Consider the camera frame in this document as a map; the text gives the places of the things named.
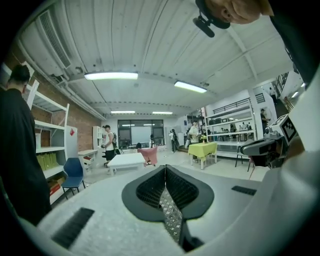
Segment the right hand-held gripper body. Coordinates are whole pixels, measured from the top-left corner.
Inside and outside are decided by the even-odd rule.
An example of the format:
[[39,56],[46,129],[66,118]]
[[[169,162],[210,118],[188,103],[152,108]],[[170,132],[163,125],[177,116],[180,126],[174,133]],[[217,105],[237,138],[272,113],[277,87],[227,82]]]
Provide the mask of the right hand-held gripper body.
[[279,168],[288,154],[290,145],[298,136],[297,130],[288,114],[280,116],[265,128],[262,139],[247,142],[240,152],[248,156],[255,166]]

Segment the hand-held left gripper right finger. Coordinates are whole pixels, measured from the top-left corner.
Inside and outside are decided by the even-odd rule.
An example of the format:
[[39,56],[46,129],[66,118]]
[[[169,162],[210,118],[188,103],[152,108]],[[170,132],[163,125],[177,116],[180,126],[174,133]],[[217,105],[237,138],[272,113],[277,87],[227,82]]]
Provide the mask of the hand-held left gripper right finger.
[[202,246],[204,242],[191,235],[187,221],[198,219],[207,212],[215,198],[213,189],[203,181],[168,164],[165,166],[165,186],[181,212],[178,244],[185,252]]

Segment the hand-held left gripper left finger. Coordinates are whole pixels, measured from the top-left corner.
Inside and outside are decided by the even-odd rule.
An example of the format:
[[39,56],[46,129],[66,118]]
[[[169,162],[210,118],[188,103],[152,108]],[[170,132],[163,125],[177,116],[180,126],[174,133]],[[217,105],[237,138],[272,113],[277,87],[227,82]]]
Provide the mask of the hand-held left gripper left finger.
[[139,220],[164,222],[165,214],[160,204],[166,187],[165,167],[131,181],[122,190],[121,198],[125,207]]

